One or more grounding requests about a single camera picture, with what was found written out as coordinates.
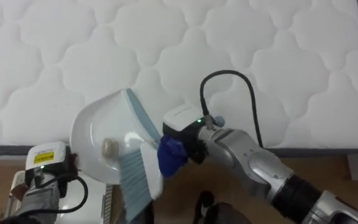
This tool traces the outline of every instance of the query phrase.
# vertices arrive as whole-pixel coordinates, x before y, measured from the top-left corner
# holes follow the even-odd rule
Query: wooden floor
[[[358,181],[350,180],[345,157],[283,161],[317,188],[330,190],[358,208]],[[0,212],[6,204],[12,177],[22,168],[22,164],[0,163]],[[264,202],[243,191],[228,171],[211,163],[187,165],[165,181],[163,195],[155,202],[156,223],[190,223],[195,202],[203,190],[212,191],[217,201],[233,204],[253,223],[289,223]]]

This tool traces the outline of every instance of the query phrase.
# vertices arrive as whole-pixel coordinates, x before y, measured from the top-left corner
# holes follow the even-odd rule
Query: small white object
[[[166,113],[164,123],[176,131],[181,131],[202,117],[201,108],[184,104]]]
[[[150,143],[145,142],[140,145],[143,165],[149,185],[149,191],[152,199],[158,198],[163,189],[163,180],[158,167],[157,150]]]
[[[102,155],[105,159],[114,159],[118,155],[118,143],[111,138],[105,138],[102,143]]]
[[[25,161],[25,169],[33,169],[49,164],[63,162],[66,158],[66,144],[51,142],[34,146],[30,149]]]

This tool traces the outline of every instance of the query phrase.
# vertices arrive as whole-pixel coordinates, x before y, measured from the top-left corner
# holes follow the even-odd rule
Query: robotic arm
[[[252,195],[295,223],[358,223],[355,208],[298,177],[245,131],[222,126],[221,118],[203,117],[198,109],[183,105],[166,114],[163,132],[181,141],[195,162],[209,156],[222,163]]]

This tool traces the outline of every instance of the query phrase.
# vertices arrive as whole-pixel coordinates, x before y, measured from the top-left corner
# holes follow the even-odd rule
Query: black rubber part
[[[301,223],[313,208],[322,192],[297,175],[290,177],[272,201],[283,217]]]

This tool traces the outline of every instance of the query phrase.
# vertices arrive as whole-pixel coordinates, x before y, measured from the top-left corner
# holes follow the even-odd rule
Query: white plastic casing
[[[157,150],[150,143],[145,142],[140,145],[140,152],[142,153],[150,196],[152,199],[156,199],[161,195],[163,189],[162,174],[158,166]]]
[[[30,149],[25,161],[25,169],[33,169],[57,162],[66,158],[66,144],[64,142],[50,142]]]
[[[164,116],[164,123],[176,131],[182,131],[197,119],[203,117],[201,108],[184,104],[169,111]]]

